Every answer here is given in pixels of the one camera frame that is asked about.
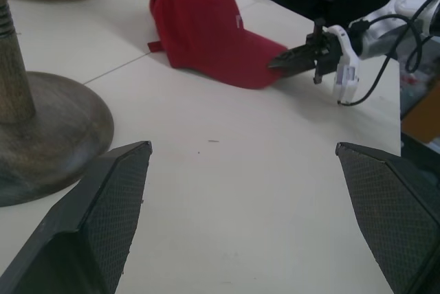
white device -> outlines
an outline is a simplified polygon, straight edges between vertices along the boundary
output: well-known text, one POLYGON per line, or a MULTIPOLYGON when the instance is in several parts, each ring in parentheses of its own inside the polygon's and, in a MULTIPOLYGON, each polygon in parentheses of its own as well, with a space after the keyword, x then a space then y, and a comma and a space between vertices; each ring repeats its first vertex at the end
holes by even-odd
MULTIPOLYGON (((384 7, 376 10, 358 21, 371 22, 387 14, 400 14, 411 18, 427 0, 391 0, 384 7)), ((434 0, 419 15, 415 25, 420 34, 440 36, 440 0, 434 0)), ((347 32, 340 26, 331 26, 328 33, 338 37, 342 56, 335 76, 333 95, 341 103, 350 103, 358 87, 359 59, 368 59, 389 53, 396 38, 406 28, 406 22, 401 19, 384 19, 372 24, 362 35, 361 50, 353 50, 353 45, 347 32)))

wire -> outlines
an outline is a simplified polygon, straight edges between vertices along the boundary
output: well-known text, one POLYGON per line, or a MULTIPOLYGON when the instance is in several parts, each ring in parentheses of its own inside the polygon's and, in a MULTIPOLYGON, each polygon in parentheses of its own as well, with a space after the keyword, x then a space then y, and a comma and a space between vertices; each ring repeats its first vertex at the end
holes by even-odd
MULTIPOLYGON (((430 39, 432 39, 432 35, 425 37, 422 42, 421 42, 421 47, 423 47, 430 39)), ((417 53, 417 46, 416 48, 414 48, 414 50, 411 52, 410 56, 408 57, 408 60, 406 61, 405 64, 405 71, 407 71, 408 73, 414 73, 416 72, 416 70, 419 68, 419 66, 416 66, 416 64, 414 64, 414 66, 412 68, 410 68, 410 64, 413 61, 413 58, 415 56, 415 54, 417 53)))
POLYGON ((372 24, 376 24, 378 21, 383 21, 384 19, 389 19, 389 18, 396 18, 396 19, 401 19, 403 21, 406 22, 406 25, 409 26, 409 28, 412 30, 412 35, 414 36, 415 39, 415 48, 412 52, 412 56, 410 57, 411 60, 412 58, 414 58, 414 55, 417 55, 417 59, 416 62, 414 64, 414 66, 410 69, 409 65, 410 65, 410 61, 406 62, 406 70, 409 73, 414 73, 416 72, 416 70, 419 68, 420 64, 421 64, 421 57, 423 56, 423 44, 420 38, 420 33, 417 31, 417 28, 415 27, 414 22, 412 22, 409 18, 402 16, 400 14, 387 14, 385 16, 381 16, 379 18, 374 19, 373 21, 370 22, 370 26, 372 26, 372 24))
MULTIPOLYGON (((418 11, 416 11, 416 13, 414 14, 414 16, 411 17, 410 22, 414 25, 416 19, 420 16, 420 14, 426 9, 426 7, 428 7, 428 5, 431 4, 431 2, 434 0, 426 0, 421 7, 418 9, 418 11)), ((371 86, 370 90, 368 90, 368 92, 366 93, 366 95, 361 98, 360 100, 356 101, 356 102, 352 102, 352 103, 341 103, 339 102, 338 104, 343 105, 343 106, 356 106, 359 105, 361 103, 363 103, 366 99, 368 99, 368 97, 370 97, 370 95, 373 93, 373 91, 376 89, 377 84, 379 83, 381 77, 384 75, 385 69, 388 66, 388 63, 391 60, 391 55, 394 54, 396 52, 397 46, 402 42, 402 40, 404 39, 406 33, 408 33, 408 31, 411 29, 411 26, 409 26, 408 24, 406 25, 405 30, 403 30, 400 35, 397 37, 394 45, 391 47, 390 52, 388 53, 388 55, 386 56, 386 59, 384 61, 384 64, 382 65, 382 68, 379 70, 379 73, 377 74, 377 77, 373 83, 373 85, 371 86)))

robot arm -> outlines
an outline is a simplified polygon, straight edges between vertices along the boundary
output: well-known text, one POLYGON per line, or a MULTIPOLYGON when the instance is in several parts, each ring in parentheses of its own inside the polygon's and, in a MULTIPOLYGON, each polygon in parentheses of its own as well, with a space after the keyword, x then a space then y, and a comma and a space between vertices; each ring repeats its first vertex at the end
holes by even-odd
MULTIPOLYGON (((366 17, 363 21, 371 22, 387 14, 400 14, 411 18, 426 0, 391 0, 383 8, 376 10, 366 17)), ((419 16, 416 26, 420 33, 427 36, 440 35, 440 0, 432 2, 419 16)), ((384 19, 365 31, 360 37, 361 41, 353 38, 353 46, 360 59, 368 59, 387 54, 396 38, 405 28, 406 22, 401 19, 384 19)))
MULTIPOLYGON (((389 18, 377 21, 389 14, 412 18, 427 0, 391 0, 383 8, 354 21, 348 30, 332 26, 325 32, 322 21, 315 22, 313 34, 306 44, 276 57, 270 68, 284 70, 285 77, 315 69, 313 81, 336 71, 333 95, 341 103, 350 103, 358 86, 359 59, 382 56, 390 52, 396 39, 406 29, 402 19, 389 18)), ((440 36, 440 0, 430 5, 418 16, 415 26, 420 34, 440 36)))

table surface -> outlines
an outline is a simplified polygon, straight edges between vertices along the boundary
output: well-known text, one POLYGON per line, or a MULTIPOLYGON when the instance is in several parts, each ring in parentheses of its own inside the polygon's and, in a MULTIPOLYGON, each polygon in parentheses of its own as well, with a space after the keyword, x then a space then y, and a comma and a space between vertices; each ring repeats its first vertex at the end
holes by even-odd
MULTIPOLYGON (((346 141, 399 154, 397 64, 355 108, 336 105, 333 75, 239 89, 149 54, 148 2, 10 0, 29 70, 88 82, 113 113, 113 147, 153 142, 117 293, 391 294, 334 151, 346 141)), ((247 29, 288 47, 312 31, 271 1, 237 3, 247 29)), ((358 95, 381 62, 362 63, 358 95)), ((0 209, 0 273, 69 189, 0 209)))

